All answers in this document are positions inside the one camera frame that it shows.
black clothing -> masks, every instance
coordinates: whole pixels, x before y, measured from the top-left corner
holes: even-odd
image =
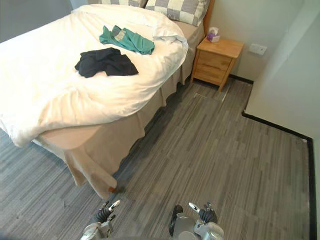
[[[101,50],[82,52],[74,66],[81,76],[90,78],[97,72],[105,71],[108,76],[129,76],[138,74],[135,65],[120,50],[109,47]]]

nightstand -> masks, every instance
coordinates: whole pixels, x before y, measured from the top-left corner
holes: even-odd
[[[210,42],[205,38],[196,47],[191,83],[194,78],[200,79],[220,86],[221,92],[243,47],[242,42],[227,39]]]

gray carpet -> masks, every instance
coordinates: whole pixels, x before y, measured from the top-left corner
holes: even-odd
[[[168,238],[172,208],[210,200],[227,240],[309,238],[307,144],[244,118],[252,86],[178,86],[115,174],[115,237]],[[0,130],[1,232],[23,240],[79,240],[102,200],[76,187],[63,161]]]

drawer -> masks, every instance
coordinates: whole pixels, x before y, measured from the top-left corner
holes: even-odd
[[[199,63],[196,65],[194,71],[195,78],[217,85],[222,82],[225,74],[225,71],[221,71],[213,66],[203,65]]]
[[[212,52],[200,51],[197,64],[208,65],[222,71],[226,71],[230,65],[230,62],[230,57],[221,56]]]

electrical outlet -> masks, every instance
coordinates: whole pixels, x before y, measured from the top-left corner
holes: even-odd
[[[249,52],[254,53],[254,54],[263,55],[263,54],[265,54],[267,48],[268,47],[266,47],[266,46],[261,46],[261,45],[252,43],[250,45]]]

